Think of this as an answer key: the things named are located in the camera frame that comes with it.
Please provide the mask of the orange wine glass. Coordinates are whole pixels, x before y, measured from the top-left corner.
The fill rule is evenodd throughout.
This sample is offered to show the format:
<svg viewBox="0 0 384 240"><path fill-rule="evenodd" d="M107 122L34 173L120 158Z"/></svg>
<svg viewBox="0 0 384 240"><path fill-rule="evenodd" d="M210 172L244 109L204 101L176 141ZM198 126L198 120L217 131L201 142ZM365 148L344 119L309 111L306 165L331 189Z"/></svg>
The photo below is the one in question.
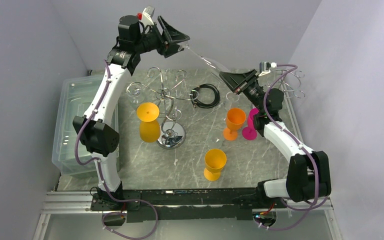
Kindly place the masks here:
<svg viewBox="0 0 384 240"><path fill-rule="evenodd" d="M228 141L234 141L238 137L238 130L242 128L247 120L246 113L240 108L231 108L226 114L226 128L223 130L223 137Z"/></svg>

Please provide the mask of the pink wine glass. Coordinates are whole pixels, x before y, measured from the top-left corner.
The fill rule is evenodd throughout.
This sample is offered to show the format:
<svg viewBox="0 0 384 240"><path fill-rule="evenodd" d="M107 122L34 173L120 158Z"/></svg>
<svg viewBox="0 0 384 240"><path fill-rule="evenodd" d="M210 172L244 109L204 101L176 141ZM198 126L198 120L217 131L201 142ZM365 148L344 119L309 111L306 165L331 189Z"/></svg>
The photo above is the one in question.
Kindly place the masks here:
<svg viewBox="0 0 384 240"><path fill-rule="evenodd" d="M248 117L247 117L247 126L242 129L241 134L248 141L253 141L257 138L258 133L254 127L253 117L258 112L259 110L257 108L252 108L249 111Z"/></svg>

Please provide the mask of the yellow-orange wine glass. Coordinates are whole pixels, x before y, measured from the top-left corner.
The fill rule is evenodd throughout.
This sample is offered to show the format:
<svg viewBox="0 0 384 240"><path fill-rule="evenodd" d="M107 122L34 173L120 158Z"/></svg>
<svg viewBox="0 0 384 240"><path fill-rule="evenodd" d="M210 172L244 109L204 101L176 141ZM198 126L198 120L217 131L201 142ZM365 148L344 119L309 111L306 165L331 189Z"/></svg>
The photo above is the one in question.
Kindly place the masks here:
<svg viewBox="0 0 384 240"><path fill-rule="evenodd" d="M210 149L204 156L204 162L203 175L208 181L213 182L220 178L221 172L227 163L227 156L220 149Z"/></svg>

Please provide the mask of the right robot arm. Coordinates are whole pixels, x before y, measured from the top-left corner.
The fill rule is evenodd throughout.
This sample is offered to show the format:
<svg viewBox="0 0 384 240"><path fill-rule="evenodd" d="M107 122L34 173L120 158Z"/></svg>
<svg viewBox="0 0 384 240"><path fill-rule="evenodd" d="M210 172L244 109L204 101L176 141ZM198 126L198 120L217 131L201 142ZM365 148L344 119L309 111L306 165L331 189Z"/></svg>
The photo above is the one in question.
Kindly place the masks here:
<svg viewBox="0 0 384 240"><path fill-rule="evenodd" d="M319 207L318 201L327 200L332 191L329 158L324 151L315 151L306 146L280 118L284 92L274 85L264 90L259 84L256 70L244 73L221 71L218 75L234 94L244 94L258 109L252 118L254 128L288 162L286 178L265 180L257 184L256 203L267 208L275 199L290 199L296 203L306 202L310 209Z"/></svg>

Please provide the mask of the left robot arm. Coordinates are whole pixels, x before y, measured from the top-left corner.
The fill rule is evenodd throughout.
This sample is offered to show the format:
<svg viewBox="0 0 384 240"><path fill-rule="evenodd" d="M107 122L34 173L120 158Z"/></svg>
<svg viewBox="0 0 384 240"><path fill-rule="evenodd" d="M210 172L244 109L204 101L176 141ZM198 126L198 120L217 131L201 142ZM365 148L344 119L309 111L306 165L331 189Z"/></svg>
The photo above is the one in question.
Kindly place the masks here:
<svg viewBox="0 0 384 240"><path fill-rule="evenodd" d="M111 210L124 203L122 180L118 175L115 150L119 133L110 124L123 92L123 86L141 61L141 54L151 51L168 58L180 49L190 36L168 24L162 16L157 22L145 14L125 15L119 19L116 43L105 60L105 72L90 106L72 125L77 134L74 142L76 162L85 166L94 163L98 187L107 194L104 204Z"/></svg>

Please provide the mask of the clear tumbler glass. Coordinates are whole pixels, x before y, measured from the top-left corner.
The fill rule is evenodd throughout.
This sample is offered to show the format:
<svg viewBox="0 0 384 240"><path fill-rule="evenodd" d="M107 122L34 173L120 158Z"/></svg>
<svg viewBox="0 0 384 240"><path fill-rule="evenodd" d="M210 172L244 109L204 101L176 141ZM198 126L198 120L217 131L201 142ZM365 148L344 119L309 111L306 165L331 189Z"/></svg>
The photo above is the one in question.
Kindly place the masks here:
<svg viewBox="0 0 384 240"><path fill-rule="evenodd" d="M237 108L239 105L239 100L240 96L233 93L233 92L228 92L225 95L225 100L224 100L224 107L229 110L231 108Z"/></svg>

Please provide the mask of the chrome wine glass rack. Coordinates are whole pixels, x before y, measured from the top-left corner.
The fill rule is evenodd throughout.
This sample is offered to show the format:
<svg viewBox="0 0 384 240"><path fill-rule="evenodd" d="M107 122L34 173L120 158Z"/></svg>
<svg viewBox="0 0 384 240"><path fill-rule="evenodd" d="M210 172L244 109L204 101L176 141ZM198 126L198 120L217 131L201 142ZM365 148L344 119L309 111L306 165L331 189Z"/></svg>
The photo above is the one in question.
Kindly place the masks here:
<svg viewBox="0 0 384 240"><path fill-rule="evenodd" d="M175 101L194 101L198 98L199 93L197 90L192 90L187 97L178 97L176 93L177 87L186 82L187 73L185 70L177 71L173 86L167 83L167 78L163 76L163 71L156 66L149 68L146 75L149 79L158 80L159 87L153 89L139 81L133 83L140 83L142 85L145 95L145 101L143 103L154 103L159 108L157 121L160 126L160 137L153 143L157 143L161 148L166 150L178 148L186 139L186 130L179 123L182 112L176 106ZM136 110L141 104L132 104L131 101L130 104L137 115Z"/></svg>

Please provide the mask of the yellow wine glass left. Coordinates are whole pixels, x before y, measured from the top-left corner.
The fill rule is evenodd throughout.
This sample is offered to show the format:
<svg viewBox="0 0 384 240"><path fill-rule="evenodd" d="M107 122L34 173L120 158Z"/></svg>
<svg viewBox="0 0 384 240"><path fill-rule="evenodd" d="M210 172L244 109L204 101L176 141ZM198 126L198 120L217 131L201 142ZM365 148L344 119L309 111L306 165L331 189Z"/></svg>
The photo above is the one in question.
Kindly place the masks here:
<svg viewBox="0 0 384 240"><path fill-rule="evenodd" d="M159 107L152 102L142 103L136 109L136 115L140 120L139 135L142 141L153 143L161 135L161 127L157 121L160 115Z"/></svg>

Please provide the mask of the clear plastic storage box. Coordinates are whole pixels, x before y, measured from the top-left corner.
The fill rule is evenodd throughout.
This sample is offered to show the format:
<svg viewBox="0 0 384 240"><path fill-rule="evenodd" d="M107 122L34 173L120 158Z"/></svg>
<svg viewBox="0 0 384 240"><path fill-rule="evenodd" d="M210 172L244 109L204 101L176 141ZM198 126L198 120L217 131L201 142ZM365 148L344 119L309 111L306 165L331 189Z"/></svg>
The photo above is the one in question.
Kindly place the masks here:
<svg viewBox="0 0 384 240"><path fill-rule="evenodd" d="M91 105L102 78L99 75L71 78L62 84L51 158L62 175L79 179L97 175L94 163L82 166L75 159L77 133L73 127L73 119L75 116L82 116Z"/></svg>

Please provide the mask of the aluminium frame rails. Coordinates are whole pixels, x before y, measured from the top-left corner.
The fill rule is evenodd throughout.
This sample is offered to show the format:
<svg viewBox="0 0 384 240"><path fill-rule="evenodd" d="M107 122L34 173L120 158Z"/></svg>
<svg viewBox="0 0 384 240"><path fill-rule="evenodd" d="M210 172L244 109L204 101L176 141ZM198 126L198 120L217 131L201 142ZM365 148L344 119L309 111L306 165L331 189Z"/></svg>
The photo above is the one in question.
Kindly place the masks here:
<svg viewBox="0 0 384 240"><path fill-rule="evenodd" d="M212 83L220 90L221 103L211 109L193 108L190 102L176 101L182 112L179 123L185 128L185 142L178 148L166 150L156 143L142 142L139 120L123 95L119 102L119 131L122 134L120 172L123 188L127 190L227 190L234 194L241 190L249 194L257 183L267 179L286 178L288 163L281 152L268 140L258 136L246 140L239 131L235 141L224 140L227 110L223 101L228 88L203 69L187 70L187 79L176 89L184 94L195 85ZM213 138L219 136L219 143ZM203 175L205 154L211 147L221 145L227 155L227 164L221 178L208 181ZM92 211L92 196L89 190L97 184L97 177L75 178L63 175L58 191L47 194L42 212L49 215L44 240L125 240L103 230L101 218L107 211ZM147 240L333 240L342 239L334 229L331 201L312 210L296 227L287 231L266 231L252 221L251 209L239 209L233 205L173 205L156 206L157 229ZM146 235L154 226L155 215L149 206L127 212L123 226L110 226L116 231L131 236Z"/></svg>

